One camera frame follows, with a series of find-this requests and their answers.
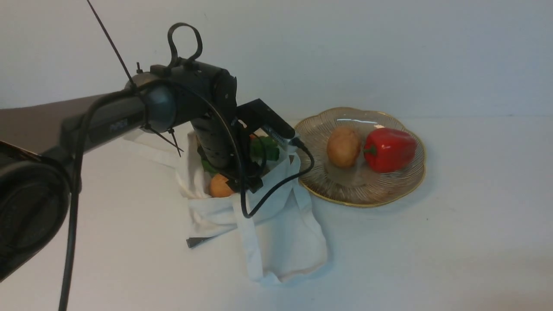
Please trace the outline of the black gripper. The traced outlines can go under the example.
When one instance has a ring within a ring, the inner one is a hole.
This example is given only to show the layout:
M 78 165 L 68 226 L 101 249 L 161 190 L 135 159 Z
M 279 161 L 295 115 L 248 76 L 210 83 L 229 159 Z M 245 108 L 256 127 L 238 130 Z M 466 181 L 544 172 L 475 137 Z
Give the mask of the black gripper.
M 232 136 L 229 136 L 220 119 L 213 114 L 204 114 L 191 121 L 198 143 L 197 151 L 202 160 L 230 182 L 230 188 L 239 193 L 240 175 L 244 175 L 244 189 L 257 192 L 264 183 L 261 179 L 263 167 L 251 155 L 251 140 L 245 126 L 239 122 L 238 114 L 229 114 Z

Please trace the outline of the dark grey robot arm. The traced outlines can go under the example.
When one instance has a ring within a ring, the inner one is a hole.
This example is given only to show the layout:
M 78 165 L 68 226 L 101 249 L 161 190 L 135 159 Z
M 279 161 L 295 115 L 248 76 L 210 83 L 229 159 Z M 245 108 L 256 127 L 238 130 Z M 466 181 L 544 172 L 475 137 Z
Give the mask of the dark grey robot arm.
M 81 192 L 83 156 L 141 129 L 164 133 L 190 123 L 202 159 L 258 189 L 251 132 L 239 122 L 237 79 L 180 59 L 138 71 L 124 90 L 1 112 L 1 279 L 44 248 Z

